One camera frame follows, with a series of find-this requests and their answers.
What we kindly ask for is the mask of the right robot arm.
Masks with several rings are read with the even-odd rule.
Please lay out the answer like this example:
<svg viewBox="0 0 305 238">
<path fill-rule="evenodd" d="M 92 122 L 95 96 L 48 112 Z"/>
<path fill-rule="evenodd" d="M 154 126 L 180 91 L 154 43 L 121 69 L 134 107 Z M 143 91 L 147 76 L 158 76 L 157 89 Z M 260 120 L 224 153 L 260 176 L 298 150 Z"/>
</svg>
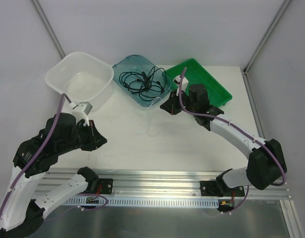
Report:
<svg viewBox="0 0 305 238">
<path fill-rule="evenodd" d="M 160 108 L 172 115 L 181 111 L 193 115 L 200 126 L 223 137 L 247 158 L 246 167 L 228 169 L 215 181 L 207 183 L 205 193 L 208 196 L 229 196 L 235 188 L 248 185 L 264 190 L 270 185 L 277 186 L 277 179 L 285 178 L 287 166 L 280 142 L 255 137 L 235 125 L 221 109 L 210 103 L 202 84 L 191 85 L 188 94 L 172 91 Z"/>
</svg>

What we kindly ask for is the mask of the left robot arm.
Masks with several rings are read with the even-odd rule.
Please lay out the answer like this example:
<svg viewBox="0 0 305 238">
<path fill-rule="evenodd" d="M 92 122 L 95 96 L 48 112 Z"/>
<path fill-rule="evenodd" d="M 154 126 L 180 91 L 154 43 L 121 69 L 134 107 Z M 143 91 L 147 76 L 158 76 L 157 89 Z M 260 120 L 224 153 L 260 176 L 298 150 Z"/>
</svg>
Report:
<svg viewBox="0 0 305 238">
<path fill-rule="evenodd" d="M 33 198 L 40 180 L 59 156 L 80 149 L 94 151 L 107 143 L 93 120 L 88 125 L 67 113 L 59 113 L 46 122 L 37 136 L 22 142 L 13 159 L 8 200 L 0 205 L 0 238 L 24 238 L 36 232 L 57 207 L 79 193 L 94 193 L 98 176 L 89 167 L 58 188 Z"/>
</svg>

